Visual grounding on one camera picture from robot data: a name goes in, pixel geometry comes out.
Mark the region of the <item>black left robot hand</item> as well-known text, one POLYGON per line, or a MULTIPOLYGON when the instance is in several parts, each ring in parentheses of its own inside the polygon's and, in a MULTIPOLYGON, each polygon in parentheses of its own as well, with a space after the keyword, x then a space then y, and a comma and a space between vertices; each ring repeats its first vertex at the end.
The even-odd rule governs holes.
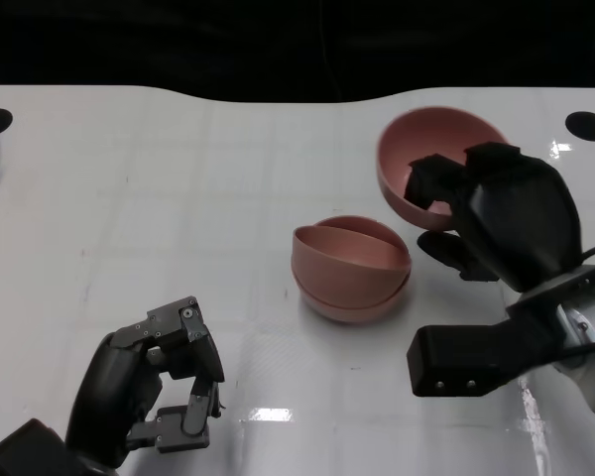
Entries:
POLYGON ((113 475, 128 454, 161 453, 209 444, 210 418, 219 418, 225 380, 212 335, 195 297, 148 311, 144 320, 106 335, 85 372, 72 406, 65 444, 89 471, 113 475), (192 379, 186 404, 156 410, 163 374, 192 379))

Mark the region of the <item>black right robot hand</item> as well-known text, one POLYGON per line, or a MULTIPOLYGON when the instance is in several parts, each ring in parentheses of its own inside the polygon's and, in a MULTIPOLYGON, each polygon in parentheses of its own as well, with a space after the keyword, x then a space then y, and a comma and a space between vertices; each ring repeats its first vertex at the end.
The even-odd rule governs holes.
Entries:
POLYGON ((466 247, 519 293, 580 265, 578 211, 554 167, 504 143, 465 153, 463 164, 440 154, 413 161, 406 200, 422 209, 446 203, 466 247))

